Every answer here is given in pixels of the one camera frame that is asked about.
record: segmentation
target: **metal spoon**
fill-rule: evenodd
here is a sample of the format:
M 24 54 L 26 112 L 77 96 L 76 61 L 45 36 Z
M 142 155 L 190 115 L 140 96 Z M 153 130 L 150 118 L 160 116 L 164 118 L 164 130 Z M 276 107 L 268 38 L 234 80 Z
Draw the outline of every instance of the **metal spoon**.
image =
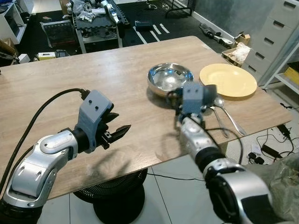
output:
M 244 129 L 232 118 L 232 116 L 229 115 L 229 113 L 226 111 L 226 109 L 224 108 L 224 100 L 218 96 L 216 97 L 216 99 L 214 100 L 214 104 L 217 107 L 220 107 L 225 113 L 226 115 L 229 117 L 229 119 L 231 120 L 231 122 L 233 123 L 233 125 L 235 126 L 235 128 L 237 129 L 237 131 L 245 136 L 246 132 L 244 131 Z
M 215 110 L 215 107 L 214 107 L 214 106 L 211 106 L 210 108 L 214 111 L 214 113 L 215 113 L 215 115 L 216 115 L 216 118 L 217 118 L 217 120 L 218 120 L 219 126 L 220 126 L 221 128 L 225 128 L 225 126 L 223 125 L 222 121 L 221 121 L 220 118 L 218 117 L 218 114 L 217 114 L 217 112 L 216 112 L 216 110 Z M 227 130 L 222 129 L 222 133 L 223 133 L 224 137 L 228 138 L 228 132 L 227 132 Z

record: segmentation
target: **black fan base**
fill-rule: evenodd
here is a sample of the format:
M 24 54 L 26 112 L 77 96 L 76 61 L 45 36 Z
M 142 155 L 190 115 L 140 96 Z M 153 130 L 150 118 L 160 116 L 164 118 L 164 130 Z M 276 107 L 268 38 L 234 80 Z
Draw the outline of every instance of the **black fan base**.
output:
M 141 185 L 118 198 L 99 199 L 93 203 L 93 209 L 105 224 L 129 224 L 139 216 L 144 199 L 144 188 Z

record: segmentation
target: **wooden tabletop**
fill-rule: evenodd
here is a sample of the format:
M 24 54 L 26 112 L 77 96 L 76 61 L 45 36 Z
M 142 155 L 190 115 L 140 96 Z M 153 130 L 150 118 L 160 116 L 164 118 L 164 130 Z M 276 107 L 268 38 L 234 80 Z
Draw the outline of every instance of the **wooden tabletop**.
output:
M 173 127 L 174 111 L 165 109 L 165 101 L 148 89 L 146 77 L 152 66 L 174 62 L 190 69 L 198 80 L 206 65 L 226 63 L 204 46 L 197 37 L 189 36 L 1 68 L 0 176 L 37 109 L 69 88 L 96 89 L 114 103 L 113 112 L 120 116 L 109 123 L 110 132 L 122 125 L 132 127 L 108 150 L 99 147 L 68 162 L 59 171 L 49 199 L 184 155 Z M 78 93 L 69 93 L 51 103 L 37 119 L 20 153 L 45 135 L 74 128 L 81 103 Z M 247 134 L 292 119 L 260 88 L 247 100 L 226 100 L 225 107 Z M 218 113 L 224 124 L 235 130 L 224 113 Z M 208 128 L 218 127 L 214 114 L 207 113 L 205 120 Z M 220 131 L 212 135 L 218 143 L 233 139 L 224 138 Z

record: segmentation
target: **metal bowl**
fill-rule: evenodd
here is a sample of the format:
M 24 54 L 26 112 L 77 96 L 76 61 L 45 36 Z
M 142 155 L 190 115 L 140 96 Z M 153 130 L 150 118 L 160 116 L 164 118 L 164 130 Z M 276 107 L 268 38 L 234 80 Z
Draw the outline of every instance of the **metal bowl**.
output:
M 187 68 L 175 63 L 159 64 L 148 72 L 150 90 L 162 97 L 169 91 L 182 88 L 188 81 L 193 81 L 193 74 Z

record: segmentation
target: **white cabinet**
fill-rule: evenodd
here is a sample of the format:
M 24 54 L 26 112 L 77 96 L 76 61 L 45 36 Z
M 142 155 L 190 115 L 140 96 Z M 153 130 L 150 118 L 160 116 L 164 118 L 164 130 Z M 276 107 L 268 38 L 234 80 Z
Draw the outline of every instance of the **white cabinet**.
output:
M 0 39 L 10 38 L 14 44 L 19 44 L 26 26 L 17 7 L 11 3 L 6 12 L 0 14 Z
M 29 14 L 32 13 L 34 2 L 33 0 L 18 0 L 20 7 Z
M 256 78 L 259 85 L 264 84 L 275 71 L 274 68 L 279 66 L 284 47 L 289 44 L 294 32 L 297 32 L 298 24 L 298 0 L 275 0 L 242 66 Z

